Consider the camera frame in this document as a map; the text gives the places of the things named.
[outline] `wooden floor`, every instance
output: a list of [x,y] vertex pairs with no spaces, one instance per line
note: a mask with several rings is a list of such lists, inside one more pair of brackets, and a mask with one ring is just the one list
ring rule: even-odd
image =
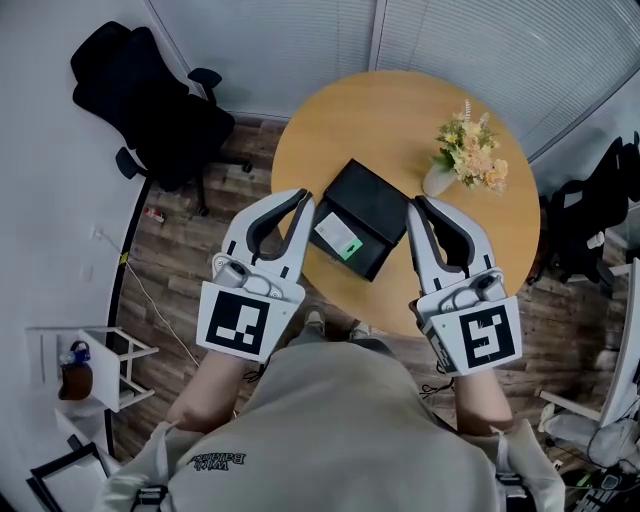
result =
[[[211,279],[211,258],[220,248],[229,221],[238,211],[270,193],[271,165],[283,128],[267,121],[247,121],[236,127],[225,149],[229,154],[250,158],[254,170],[244,174],[236,166],[210,166],[205,178],[211,210],[208,217],[194,215],[196,192],[192,186],[178,193],[153,186],[148,196],[147,206],[162,211],[166,222],[159,224],[141,217],[129,261],[162,314],[198,358],[205,352],[194,342],[201,282]],[[623,263],[622,252],[608,242],[605,259],[610,264]],[[307,299],[284,341],[300,329],[304,312],[312,305],[325,311],[329,338],[343,339],[354,319],[329,304],[304,278],[302,284]],[[551,277],[544,277],[534,287],[524,285],[518,297],[524,357],[497,370],[516,415],[537,424],[545,403],[536,397],[541,388],[599,405],[612,374],[595,371],[594,360],[605,345],[619,345],[625,302],[607,299],[591,283],[563,285]],[[127,460],[140,451],[195,372],[195,366],[129,272],[120,297],[118,325],[145,343],[160,347],[158,354],[144,358],[134,371],[134,380],[155,389],[156,394],[114,414],[116,457]],[[435,356],[426,339],[379,331],[376,335],[388,343],[419,386],[447,382],[435,370]],[[254,386],[244,386],[237,409],[251,396]],[[455,424],[450,391],[430,397],[428,403]],[[570,456],[555,449],[549,456],[571,461]]]

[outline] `chair armrest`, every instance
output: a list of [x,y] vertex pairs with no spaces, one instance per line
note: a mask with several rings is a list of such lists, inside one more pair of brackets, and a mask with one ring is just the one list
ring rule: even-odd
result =
[[210,69],[196,68],[187,75],[187,78],[202,85],[209,102],[214,105],[217,104],[216,97],[213,94],[213,89],[222,81],[222,77],[218,73],[211,71]]
[[598,258],[598,260],[596,261],[596,272],[600,276],[600,280],[603,283],[605,283],[609,288],[613,288],[615,276],[613,275],[613,272],[611,272],[609,267],[600,258]]
[[582,191],[582,189],[584,189],[584,184],[585,184],[585,181],[582,181],[582,180],[567,181],[564,185],[562,185],[562,187],[560,187],[560,190],[558,190],[556,194],[557,193],[561,193],[564,195],[575,194],[576,192],[580,192]]
[[133,159],[127,148],[120,148],[120,151],[116,153],[116,165],[125,178],[130,180],[136,174],[147,176],[147,170],[140,167]]

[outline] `flower bouquet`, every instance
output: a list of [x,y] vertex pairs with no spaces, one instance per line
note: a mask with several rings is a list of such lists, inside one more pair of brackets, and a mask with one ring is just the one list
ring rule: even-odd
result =
[[[508,166],[505,160],[491,158],[491,152],[498,147],[498,142],[495,134],[487,128],[488,121],[488,113],[483,114],[477,123],[471,121],[471,105],[466,100],[465,111],[440,127],[436,140],[443,143],[443,147],[440,148],[441,154],[433,158],[435,165],[429,174],[446,173],[449,184],[457,178],[469,188],[483,185],[502,194],[507,186]],[[424,188],[429,193],[426,190],[429,188],[427,179]]]

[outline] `white card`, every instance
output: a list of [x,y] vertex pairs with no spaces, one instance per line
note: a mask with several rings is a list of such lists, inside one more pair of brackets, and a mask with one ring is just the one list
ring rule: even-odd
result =
[[362,242],[347,225],[331,212],[314,228],[344,260],[362,247]]

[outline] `office chair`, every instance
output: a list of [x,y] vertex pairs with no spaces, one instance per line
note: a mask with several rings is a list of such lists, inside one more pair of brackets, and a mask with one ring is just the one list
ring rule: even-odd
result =
[[194,178],[198,214],[207,215],[206,164],[217,160],[251,171],[249,161],[219,155],[235,125],[233,117],[216,106],[213,89],[222,77],[194,69],[189,79],[204,87],[208,101],[189,94],[166,67],[148,28],[105,23],[73,54],[71,68],[78,81],[73,101],[118,130],[145,166],[121,148],[115,159],[128,179],[141,174],[173,191]]
[[629,199],[640,199],[639,142],[637,132],[630,144],[623,145],[618,137],[589,178],[569,181],[553,194],[546,205],[549,247],[537,275],[527,280],[529,285],[540,280],[557,254],[561,282],[584,274],[594,283],[613,286],[614,276],[602,261],[604,246],[589,249],[587,240],[624,222]]

